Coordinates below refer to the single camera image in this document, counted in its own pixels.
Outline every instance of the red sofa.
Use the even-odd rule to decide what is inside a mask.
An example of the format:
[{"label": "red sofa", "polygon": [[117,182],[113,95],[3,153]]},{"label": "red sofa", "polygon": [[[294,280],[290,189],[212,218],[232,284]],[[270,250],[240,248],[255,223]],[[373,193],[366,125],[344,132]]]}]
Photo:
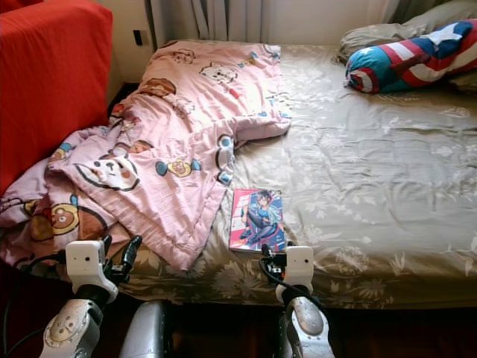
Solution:
[{"label": "red sofa", "polygon": [[107,123],[112,24],[88,0],[0,14],[0,197],[72,131]]}]

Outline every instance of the mattress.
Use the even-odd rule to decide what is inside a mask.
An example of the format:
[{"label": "mattress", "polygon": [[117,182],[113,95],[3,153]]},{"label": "mattress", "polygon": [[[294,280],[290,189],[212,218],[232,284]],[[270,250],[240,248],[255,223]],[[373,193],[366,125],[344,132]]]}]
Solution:
[{"label": "mattress", "polygon": [[285,136],[236,153],[233,181],[192,270],[141,248],[123,292],[173,302],[277,304],[260,254],[228,249],[233,190],[282,190],[285,233],[313,247],[328,307],[477,303],[477,103],[429,87],[345,88],[336,48],[282,46],[293,109]]}]

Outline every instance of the comic book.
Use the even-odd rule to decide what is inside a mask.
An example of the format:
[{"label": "comic book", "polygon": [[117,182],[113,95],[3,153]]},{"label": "comic book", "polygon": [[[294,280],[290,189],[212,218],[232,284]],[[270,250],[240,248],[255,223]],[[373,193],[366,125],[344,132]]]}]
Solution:
[{"label": "comic book", "polygon": [[283,232],[282,193],[279,190],[235,189],[233,193],[230,250],[272,251],[286,246]]}]

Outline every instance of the floor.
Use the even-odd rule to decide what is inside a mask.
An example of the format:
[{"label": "floor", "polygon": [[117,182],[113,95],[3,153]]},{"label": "floor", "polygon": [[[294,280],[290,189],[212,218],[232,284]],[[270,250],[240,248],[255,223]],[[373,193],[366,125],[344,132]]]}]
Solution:
[{"label": "floor", "polygon": [[[0,307],[19,273],[0,267]],[[44,327],[68,298],[70,286],[29,277],[12,306],[9,347]],[[130,320],[140,304],[120,295],[105,310],[101,338],[93,357],[117,357]],[[173,306],[175,358],[272,357],[277,343],[276,307],[229,305]],[[475,358],[477,309],[359,311],[330,310],[336,358]],[[22,345],[12,358],[38,357],[41,335]]]}]

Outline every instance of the pink comforter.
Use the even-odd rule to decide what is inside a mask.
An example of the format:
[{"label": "pink comforter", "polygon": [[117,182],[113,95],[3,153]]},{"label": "pink comforter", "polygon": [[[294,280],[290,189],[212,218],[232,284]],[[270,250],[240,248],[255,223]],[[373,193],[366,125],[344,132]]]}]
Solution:
[{"label": "pink comforter", "polygon": [[233,149],[288,130],[279,77],[276,46],[160,48],[108,128],[73,133],[6,191],[1,258],[13,265],[110,232],[116,250],[139,234],[189,269],[232,180]]}]

